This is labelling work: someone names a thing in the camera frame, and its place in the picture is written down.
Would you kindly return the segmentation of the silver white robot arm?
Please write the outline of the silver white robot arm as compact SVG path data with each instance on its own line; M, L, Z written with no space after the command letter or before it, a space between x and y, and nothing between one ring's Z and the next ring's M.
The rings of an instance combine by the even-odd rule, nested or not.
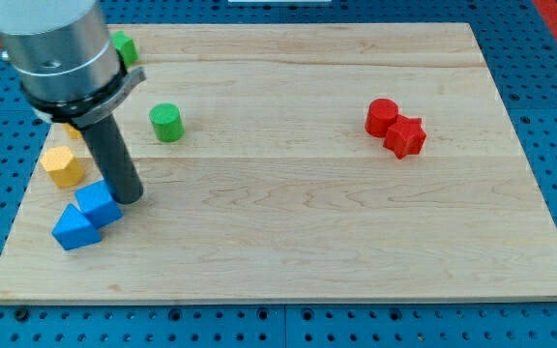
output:
M146 79L117 52L98 0L0 0L0 43L43 120L87 129Z

